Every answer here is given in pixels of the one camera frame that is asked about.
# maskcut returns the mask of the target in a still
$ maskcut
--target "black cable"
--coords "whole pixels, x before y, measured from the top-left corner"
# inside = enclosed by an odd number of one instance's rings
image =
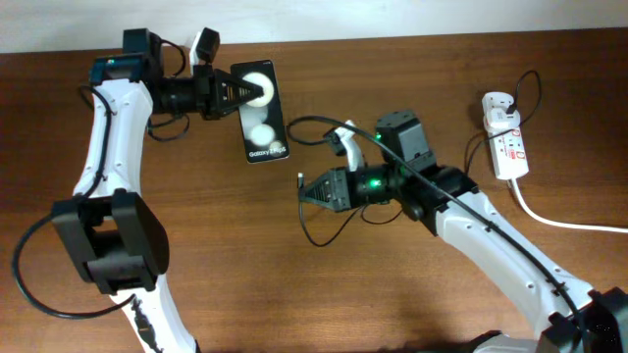
[[[303,232],[305,233],[305,236],[307,236],[307,240],[309,240],[312,243],[312,245],[314,245],[316,247],[326,247],[327,245],[329,245],[332,242],[334,242],[334,240],[336,240],[336,238],[340,235],[342,230],[346,227],[346,225],[348,225],[349,221],[351,221],[351,219],[353,219],[353,216],[355,216],[355,214],[357,214],[357,212],[360,211],[360,209],[362,209],[362,208],[361,207],[356,208],[355,211],[353,211],[349,215],[349,217],[347,217],[346,220],[344,220],[344,223],[342,224],[342,226],[340,226],[340,228],[338,229],[336,234],[334,234],[334,236],[332,236],[329,240],[327,240],[326,242],[324,242],[322,244],[321,243],[317,243],[316,241],[314,241],[314,239],[310,235],[309,231],[307,231],[307,227],[305,226],[305,217],[303,216],[303,203],[302,202],[298,203],[298,219],[301,222],[301,227],[303,228]]]
[[[181,54],[181,60],[182,60],[181,66],[179,67],[179,70],[176,73],[173,74],[173,77],[177,77],[177,76],[179,76],[183,72],[183,70],[185,70],[185,65],[187,65],[187,60],[185,59],[185,52],[183,51],[183,49],[179,45],[171,42],[170,40],[162,39],[161,40],[161,44],[163,45],[164,43],[166,43],[166,44],[172,46],[173,48],[177,49],[179,51],[179,54]]]
[[[94,183],[91,185],[91,187],[89,187],[89,189],[83,195],[80,196],[80,200],[85,200],[89,198],[89,196],[94,192],[96,187],[98,187],[98,183],[100,182],[100,179],[103,176],[103,171],[105,169],[105,162],[107,160],[107,145],[109,141],[109,131],[111,129],[111,120],[113,116],[111,107],[109,106],[109,103],[107,102],[107,100],[102,96],[102,94],[100,94],[100,92],[98,92],[92,86],[82,85],[78,88],[78,95],[81,97],[83,102],[87,103],[88,107],[93,109],[93,105],[89,103],[87,98],[85,98],[85,96],[82,94],[84,90],[89,90],[96,97],[98,97],[98,99],[101,101],[101,103],[105,107],[105,117],[107,118],[107,122],[105,124],[105,131],[103,134],[102,150],[100,152],[100,163],[98,164],[98,170],[96,171],[96,174],[94,177]],[[132,300],[135,298],[135,294],[131,295],[128,299],[126,299],[124,302],[120,304],[111,306],[107,309],[103,309],[100,311],[89,312],[89,313],[67,313],[67,312],[62,312],[62,311],[48,307],[47,305],[40,302],[37,298],[35,298],[32,295],[32,293],[30,293],[30,291],[28,290],[28,287],[26,287],[24,279],[22,278],[22,272],[20,271],[20,257],[22,256],[22,251],[24,250],[26,242],[32,237],[32,235],[36,231],[38,231],[41,227],[45,226],[47,223],[52,221],[53,218],[54,218],[54,215],[48,214],[41,220],[35,222],[32,226],[30,226],[28,230],[24,233],[24,235],[22,235],[22,237],[18,241],[18,245],[16,245],[16,248],[13,251],[13,258],[11,260],[11,272],[13,274],[14,279],[16,280],[18,289],[20,290],[22,295],[26,298],[26,301],[44,314],[48,314],[55,318],[70,319],[70,320],[98,318],[103,315],[107,315],[111,312],[114,312],[124,307],[125,305],[131,303]]]
[[[178,120],[180,120],[181,118],[185,118],[185,127],[183,128],[183,131],[179,132],[178,134],[174,135],[174,136],[169,136],[169,137],[161,137],[161,136],[157,136],[154,133],[154,130],[156,128],[159,127],[163,127],[163,126],[168,126]],[[159,141],[159,142],[169,142],[169,141],[174,141],[177,139],[180,139],[182,137],[184,137],[187,134],[187,131],[189,130],[189,116],[187,114],[183,114],[183,115],[179,115],[179,116],[175,116],[173,115],[173,117],[163,123],[159,123],[159,124],[153,124],[151,119],[148,118],[148,124],[146,125],[146,131],[148,132],[148,135],[154,139],[155,141]]]
[[[515,90],[514,90],[514,100],[513,100],[512,104],[508,107],[508,109],[506,110],[506,114],[512,114],[517,109],[517,102],[519,100],[519,89],[521,88],[521,82],[528,75],[534,75],[536,77],[536,79],[537,79],[537,86],[539,87],[538,88],[539,89],[539,97],[537,98],[537,104],[535,105],[535,107],[532,110],[532,112],[530,112],[530,114],[528,114],[528,116],[524,120],[522,120],[521,123],[519,123],[518,127],[522,127],[524,124],[526,124],[535,115],[535,113],[537,113],[537,110],[539,109],[539,107],[541,107],[541,102],[543,101],[543,85],[541,84],[541,76],[539,76],[539,73],[536,70],[529,70],[529,71],[525,72],[525,74],[523,74],[519,78],[519,80],[517,81],[517,86],[515,87]],[[514,128],[511,128],[511,129],[506,130],[506,131],[502,131],[502,132],[500,132],[498,134],[495,134],[495,135],[493,135],[491,137],[487,137],[487,138],[483,139],[482,141],[478,142],[478,144],[475,145],[475,147],[473,148],[473,151],[469,155],[469,159],[464,164],[464,173],[466,175],[469,174],[469,170],[471,169],[471,163],[473,162],[473,157],[475,156],[475,153],[478,151],[480,146],[482,146],[484,143],[487,143],[487,142],[491,141],[492,139],[494,139],[496,137],[504,136],[505,134],[507,134],[507,133],[509,133],[509,132],[511,132],[513,130],[514,130]]]
[[[386,146],[384,143],[382,143],[379,140],[377,140],[370,133],[368,133],[368,132],[366,132],[366,131],[358,128],[358,127],[350,126],[350,125],[347,125],[347,124],[345,124],[343,122],[339,122],[339,121],[334,120],[334,119],[330,119],[330,118],[326,118],[326,117],[320,117],[320,116],[306,116],[306,117],[297,118],[297,119],[295,119],[294,121],[292,121],[292,122],[290,122],[288,124],[288,126],[287,126],[288,136],[293,139],[293,136],[292,136],[292,133],[291,133],[291,128],[293,126],[297,125],[297,124],[304,123],[304,122],[319,122],[319,123],[324,123],[324,124],[328,124],[328,125],[332,125],[332,126],[341,126],[341,127],[344,127],[344,128],[346,128],[348,130],[351,130],[351,131],[355,132],[356,134],[366,138],[369,142],[374,143],[377,146],[379,146],[387,155],[389,155],[391,158],[393,158],[400,165],[404,166],[406,171],[411,173],[413,176],[415,176],[424,185],[424,187],[426,187],[428,189],[431,189],[432,191],[436,192],[437,194],[440,194],[440,195],[444,196],[449,201],[451,201],[452,203],[456,204],[462,210],[467,212],[469,215],[473,216],[473,218],[475,218],[476,220],[478,220],[481,223],[483,223],[484,225],[486,225],[490,230],[493,230],[494,232],[499,234],[499,236],[501,236],[504,240],[506,240],[512,247],[514,247],[523,256],[525,256],[537,269],[539,269],[539,271],[548,279],[548,281],[551,283],[551,285],[554,286],[554,288],[556,289],[556,292],[558,294],[560,294],[560,296],[562,296],[563,300],[565,301],[565,303],[567,304],[567,306],[569,307],[569,309],[573,313],[573,316],[576,319],[576,322],[578,323],[577,325],[578,325],[578,327],[580,329],[580,332],[581,332],[581,335],[582,335],[582,340],[583,340],[583,342],[585,343],[585,346],[586,346],[586,344],[588,342],[588,339],[587,339],[588,336],[587,336],[587,329],[586,329],[586,326],[584,324],[584,318],[582,316],[582,313],[580,313],[580,311],[578,310],[578,308],[574,304],[574,302],[571,299],[571,297],[569,296],[569,294],[565,291],[564,286],[560,282],[558,282],[558,280],[556,280],[556,278],[551,274],[550,270],[548,270],[536,257],[534,257],[534,255],[532,255],[525,247],[523,247],[521,244],[519,244],[516,240],[514,240],[505,231],[503,231],[496,224],[494,224],[490,220],[486,219],[484,216],[479,214],[477,211],[475,211],[474,209],[469,207],[464,202],[458,200],[455,196],[453,196],[450,193],[446,192],[445,190],[441,189],[437,185],[431,183],[426,177],[422,176],[419,172],[415,171],[414,168],[412,168],[412,166],[410,166],[410,164],[408,164],[407,162],[405,162],[405,160],[403,160],[403,158],[397,156],[388,146]]]
[[[364,212],[366,211],[366,209],[369,207],[370,205],[366,205],[362,208],[362,212],[360,212],[360,218],[362,219],[362,221],[366,222],[369,225],[374,225],[374,226],[381,226],[381,225],[387,225],[391,222],[393,222],[394,220],[396,220],[397,218],[399,218],[399,216],[401,216],[401,214],[403,213],[403,210],[399,210],[399,212],[396,213],[396,215],[394,215],[391,219],[387,220],[387,221],[383,221],[383,222],[373,222],[373,221],[369,221],[366,219],[366,217],[364,217]]]

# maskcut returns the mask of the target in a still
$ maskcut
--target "wood grain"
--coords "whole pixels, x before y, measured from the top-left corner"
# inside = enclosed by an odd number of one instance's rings
[[[139,352],[126,318],[70,322],[30,308],[10,276],[21,233],[54,200],[70,196],[86,156],[91,113],[76,95],[93,58],[114,51],[0,56],[0,350]],[[169,70],[178,66],[167,52]],[[481,96],[511,91],[527,69],[544,80],[542,110],[524,128],[531,208],[556,220],[626,226],[628,29],[425,36],[225,45],[216,66],[275,62],[285,120],[353,119],[371,129],[383,114],[420,114],[441,164],[462,166],[481,131]],[[520,109],[535,99],[525,83]],[[316,137],[326,126],[300,129]],[[379,152],[362,143],[371,163]],[[192,117],[179,141],[144,141],[142,193],[169,232],[170,287],[203,351],[376,351],[406,342],[468,340],[489,329],[531,331],[514,306],[453,248],[407,219],[352,222],[326,249],[309,245],[296,214],[295,177],[343,165],[323,146],[291,146],[289,159],[247,165],[237,115]],[[565,269],[606,291],[628,288],[628,237],[546,227],[527,217],[487,156],[474,178],[496,207]],[[397,205],[373,207],[385,219]],[[323,240],[346,214],[306,208]],[[31,290],[51,306],[110,305],[79,279],[51,227],[26,247]]]

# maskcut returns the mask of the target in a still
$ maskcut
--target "power plug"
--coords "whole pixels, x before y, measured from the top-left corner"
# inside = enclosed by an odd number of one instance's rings
[[[490,140],[495,175],[501,180],[523,177],[530,171],[519,128],[521,116],[518,111],[506,114],[512,102],[512,96],[503,92],[490,92],[482,98],[484,128],[489,137],[511,129]]]

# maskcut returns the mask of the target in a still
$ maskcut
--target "white cable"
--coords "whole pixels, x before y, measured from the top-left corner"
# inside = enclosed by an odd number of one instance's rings
[[[521,191],[519,190],[519,185],[517,184],[517,179],[511,179],[510,180],[510,187],[514,191],[514,194],[517,197],[517,201],[519,201],[519,205],[521,205],[521,208],[528,215],[530,215],[530,217],[532,217],[533,219],[535,219],[535,220],[537,220],[537,221],[539,221],[541,223],[544,223],[546,225],[554,226],[554,227],[566,227],[566,228],[571,228],[571,229],[614,231],[614,232],[628,233],[628,229],[627,228],[604,227],[604,226],[589,226],[589,225],[574,225],[574,224],[568,224],[568,223],[556,222],[556,221],[551,221],[551,220],[544,219],[543,217],[537,215],[532,210],[530,210],[528,205],[526,205],[526,202],[523,201],[523,196],[521,196]]]

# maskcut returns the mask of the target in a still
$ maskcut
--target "power strip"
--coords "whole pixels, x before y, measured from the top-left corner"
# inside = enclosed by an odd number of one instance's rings
[[[489,137],[512,129],[504,135],[490,139],[495,175],[501,180],[523,177],[530,171],[519,128],[519,112],[506,114],[512,102],[512,96],[503,92],[490,92],[482,98],[484,127]]]

